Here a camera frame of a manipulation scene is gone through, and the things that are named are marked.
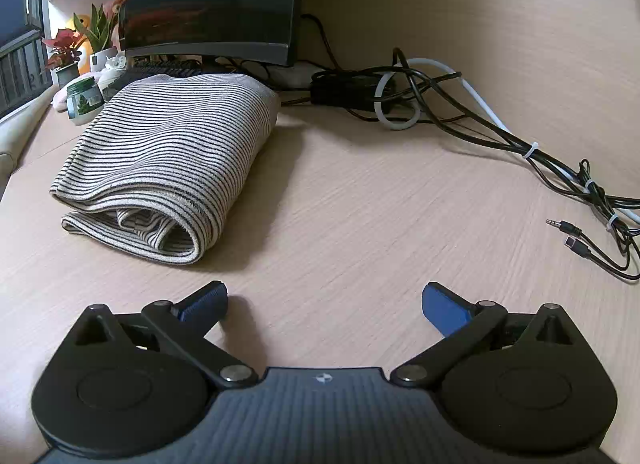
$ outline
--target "towel fold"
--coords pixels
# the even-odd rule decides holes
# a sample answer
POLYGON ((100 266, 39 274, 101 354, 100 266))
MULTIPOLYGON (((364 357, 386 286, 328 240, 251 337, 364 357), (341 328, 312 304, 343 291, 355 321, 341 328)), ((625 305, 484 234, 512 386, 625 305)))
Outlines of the towel fold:
POLYGON ((70 233, 164 263, 200 259, 222 232, 280 100, 242 74, 126 86, 87 127, 50 194, 70 233))

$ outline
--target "orange plush toy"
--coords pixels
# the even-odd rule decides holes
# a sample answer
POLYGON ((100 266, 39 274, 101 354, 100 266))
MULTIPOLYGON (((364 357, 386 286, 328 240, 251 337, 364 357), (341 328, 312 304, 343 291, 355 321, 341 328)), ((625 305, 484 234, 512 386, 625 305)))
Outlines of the orange plush toy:
MULTIPOLYGON (((80 23, 89 28, 89 24, 91 23, 91 18, 89 16, 87 16, 86 14, 79 14, 78 18, 80 19, 80 23)), ((66 28, 78 30, 74 25, 73 18, 66 22, 66 28)), ((84 43, 82 43, 82 45, 80 46, 80 51, 82 52, 82 54, 78 63, 78 72, 80 72, 80 75, 82 75, 90 71, 89 56, 94 53, 89 40, 86 40, 84 43)))

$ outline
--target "glass jar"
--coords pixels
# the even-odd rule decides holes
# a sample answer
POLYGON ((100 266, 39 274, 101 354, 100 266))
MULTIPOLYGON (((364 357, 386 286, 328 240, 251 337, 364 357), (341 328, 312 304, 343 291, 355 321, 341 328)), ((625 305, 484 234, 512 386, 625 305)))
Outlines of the glass jar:
POLYGON ((92 121, 104 106, 104 99, 94 78, 81 79, 66 88, 66 110, 76 126, 92 121))

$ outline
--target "flower pot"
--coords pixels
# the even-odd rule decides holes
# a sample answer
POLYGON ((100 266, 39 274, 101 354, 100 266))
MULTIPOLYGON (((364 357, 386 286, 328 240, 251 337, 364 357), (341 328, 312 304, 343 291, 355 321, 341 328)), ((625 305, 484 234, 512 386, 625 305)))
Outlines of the flower pot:
POLYGON ((65 86, 71 79, 76 79, 80 75, 78 72, 78 63, 73 63, 69 66, 64 66, 56 70, 56 76, 58 77, 58 86, 65 86))
POLYGON ((89 56, 89 66, 92 72, 100 72, 104 68, 107 59, 113 58, 118 53, 116 47, 96 52, 89 56))

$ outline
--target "cable tie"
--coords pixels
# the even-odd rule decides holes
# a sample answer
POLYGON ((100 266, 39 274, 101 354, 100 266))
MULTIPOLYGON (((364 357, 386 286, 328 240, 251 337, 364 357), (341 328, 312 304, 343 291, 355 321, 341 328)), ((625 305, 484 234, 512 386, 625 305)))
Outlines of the cable tie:
POLYGON ((527 152, 526 152, 526 154, 524 154, 524 155, 522 156, 522 158, 524 158, 524 160, 527 160, 529 157, 531 157, 531 154, 532 154, 535 150, 537 150, 537 149, 538 149, 538 143, 537 143, 537 142, 534 142, 534 143, 531 145, 531 149, 530 149, 529 151, 527 151, 527 152))
POLYGON ((585 193, 585 194, 589 193, 589 184, 591 184, 592 182, 595 184, 594 179, 587 180, 587 183, 584 185, 584 189, 582 190, 582 193, 585 193))
POLYGON ((613 229, 612 227, 613 221, 618 218, 619 218, 618 214, 613 213, 613 216, 609 219, 609 222, 607 222, 607 231, 610 231, 613 229))

